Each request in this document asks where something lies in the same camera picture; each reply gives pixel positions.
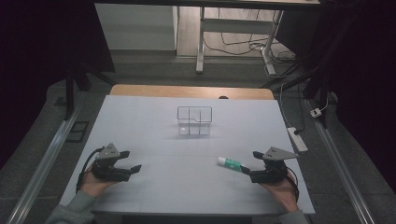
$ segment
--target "person's hand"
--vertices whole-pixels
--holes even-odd
[[[294,177],[288,173],[288,176],[294,181]],[[287,213],[292,213],[299,210],[294,194],[294,188],[287,179],[274,184],[260,184],[267,189],[274,197],[274,199],[280,203]]]
[[[85,175],[82,179],[81,191],[88,193],[94,198],[99,197],[106,188],[119,182],[109,182],[96,179],[91,172],[92,165],[85,171]]]

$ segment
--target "white glue stick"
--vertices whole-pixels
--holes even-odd
[[[234,169],[236,171],[241,171],[241,165],[245,166],[244,163],[241,163],[239,161],[233,161],[224,157],[219,157],[218,163],[219,165]]]

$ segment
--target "white table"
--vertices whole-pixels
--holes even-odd
[[[177,107],[212,106],[210,135],[179,135]],[[75,195],[78,173],[96,148],[114,143],[129,150],[117,168],[142,164],[128,182],[108,188],[94,212],[124,215],[260,216],[283,211],[272,196],[247,175],[217,165],[219,156],[243,162],[252,170],[263,162],[252,151],[271,147],[292,151],[290,139],[274,100],[212,100],[192,98],[106,97],[61,199]],[[286,164],[296,172],[301,192],[299,206],[315,213],[297,160]]]

